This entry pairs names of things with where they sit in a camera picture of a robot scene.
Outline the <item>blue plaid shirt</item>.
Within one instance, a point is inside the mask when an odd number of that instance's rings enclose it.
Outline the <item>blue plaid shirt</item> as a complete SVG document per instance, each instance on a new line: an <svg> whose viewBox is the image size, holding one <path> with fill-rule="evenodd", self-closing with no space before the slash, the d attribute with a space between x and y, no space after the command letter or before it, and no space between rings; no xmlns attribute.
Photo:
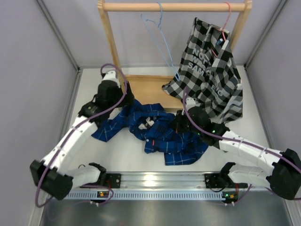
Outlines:
<svg viewBox="0 0 301 226"><path fill-rule="evenodd" d="M117 116L103 122L92 137L108 142L127 128L145 141L145 153L163 153L166 166L191 165L202 157L208 145L195 133L173 129L174 119L175 115L167 113L161 104L142 105L135 100L132 106L123 107Z"/></svg>

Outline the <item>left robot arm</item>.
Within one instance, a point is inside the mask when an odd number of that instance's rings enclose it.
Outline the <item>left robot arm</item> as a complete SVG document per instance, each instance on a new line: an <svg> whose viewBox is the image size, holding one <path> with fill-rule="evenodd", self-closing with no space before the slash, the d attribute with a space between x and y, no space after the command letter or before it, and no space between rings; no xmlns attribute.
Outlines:
<svg viewBox="0 0 301 226"><path fill-rule="evenodd" d="M134 103L130 83L122 90L118 79L103 79L92 100L84 104L74 123L59 143L42 160L30 164L30 172L37 187L36 196L44 191L58 200L64 199L72 189L84 185L97 188L106 184L106 169L98 163L69 169L69 165L92 136L116 108Z"/></svg>

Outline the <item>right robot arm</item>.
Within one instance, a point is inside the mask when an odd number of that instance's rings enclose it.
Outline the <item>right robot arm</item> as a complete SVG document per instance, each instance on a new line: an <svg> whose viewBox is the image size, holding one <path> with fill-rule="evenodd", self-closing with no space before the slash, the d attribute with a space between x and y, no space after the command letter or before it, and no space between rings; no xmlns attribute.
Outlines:
<svg viewBox="0 0 301 226"><path fill-rule="evenodd" d="M252 163L252 166L226 163L219 173L222 186L245 183L265 187L286 200L297 199L301 187L301 159L294 150L279 151L244 139L224 123L212 122L199 107L178 110L171 126L177 132L189 131L208 146Z"/></svg>

